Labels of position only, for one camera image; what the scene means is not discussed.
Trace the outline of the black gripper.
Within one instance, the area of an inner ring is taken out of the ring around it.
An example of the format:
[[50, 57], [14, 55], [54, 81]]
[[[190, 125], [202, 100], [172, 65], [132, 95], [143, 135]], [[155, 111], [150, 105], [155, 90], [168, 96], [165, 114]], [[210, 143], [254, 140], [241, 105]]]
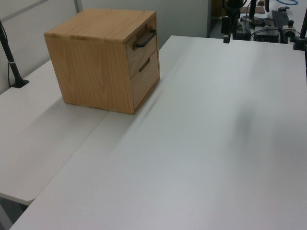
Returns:
[[229, 44], [231, 33], [233, 32], [238, 22], [238, 15], [240, 13], [240, 1], [225, 0], [224, 9], [226, 10], [226, 16], [222, 18], [222, 33], [225, 33], [223, 34], [223, 43]]

